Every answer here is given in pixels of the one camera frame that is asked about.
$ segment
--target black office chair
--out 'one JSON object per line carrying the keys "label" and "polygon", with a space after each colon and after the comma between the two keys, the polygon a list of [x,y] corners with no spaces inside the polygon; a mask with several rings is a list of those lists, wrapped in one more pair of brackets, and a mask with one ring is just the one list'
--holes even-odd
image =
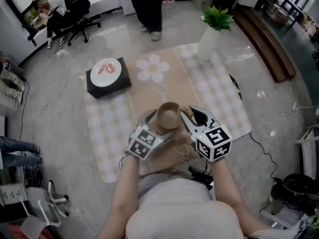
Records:
{"label": "black office chair", "polygon": [[74,33],[68,40],[68,46],[71,46],[71,40],[79,32],[82,32],[84,42],[87,43],[89,40],[86,37],[84,29],[94,25],[101,27],[99,22],[91,23],[91,19],[84,18],[84,15],[89,13],[90,2],[88,0],[64,0],[64,2],[69,11],[64,15],[62,22],[59,23],[59,27],[68,28],[72,26],[71,30]]}

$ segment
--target black box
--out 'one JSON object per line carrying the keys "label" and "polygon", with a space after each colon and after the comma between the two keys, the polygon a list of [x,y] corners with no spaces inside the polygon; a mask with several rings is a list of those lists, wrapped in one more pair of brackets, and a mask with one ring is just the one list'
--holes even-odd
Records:
{"label": "black box", "polygon": [[118,79],[112,83],[109,86],[106,87],[97,87],[91,82],[91,70],[86,71],[86,85],[87,85],[87,90],[88,93],[93,96],[95,99],[101,98],[103,96],[106,96],[110,93],[113,93],[117,90],[122,90],[124,88],[130,87],[132,85],[131,80],[130,80],[130,75],[128,72],[128,69],[126,67],[126,64],[124,62],[123,57],[117,59],[121,66],[122,66],[122,71]]}

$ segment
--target white plate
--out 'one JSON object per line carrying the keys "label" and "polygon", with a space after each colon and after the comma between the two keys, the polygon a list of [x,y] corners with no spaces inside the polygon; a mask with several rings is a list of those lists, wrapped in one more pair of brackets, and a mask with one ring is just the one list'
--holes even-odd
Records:
{"label": "white plate", "polygon": [[91,81],[97,87],[106,87],[118,79],[121,71],[122,66],[119,61],[114,58],[105,58],[93,67],[90,76]]}

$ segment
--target white vase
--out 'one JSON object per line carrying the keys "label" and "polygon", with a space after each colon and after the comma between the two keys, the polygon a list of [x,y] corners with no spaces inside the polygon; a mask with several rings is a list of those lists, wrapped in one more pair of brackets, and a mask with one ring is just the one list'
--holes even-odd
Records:
{"label": "white vase", "polygon": [[207,29],[197,48],[197,56],[199,59],[204,61],[209,61],[211,59],[211,56],[213,55],[218,44],[220,33],[220,31],[207,26]]}

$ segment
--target flower pattern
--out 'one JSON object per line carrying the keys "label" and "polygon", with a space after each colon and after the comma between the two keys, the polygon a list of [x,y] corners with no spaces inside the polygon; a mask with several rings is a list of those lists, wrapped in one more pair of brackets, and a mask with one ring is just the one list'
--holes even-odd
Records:
{"label": "flower pattern", "polygon": [[152,77],[152,80],[156,83],[160,83],[164,80],[162,72],[166,72],[169,69],[169,64],[160,62],[160,57],[155,54],[152,54],[148,61],[144,59],[138,60],[136,66],[141,69],[138,74],[140,81],[147,81]]}

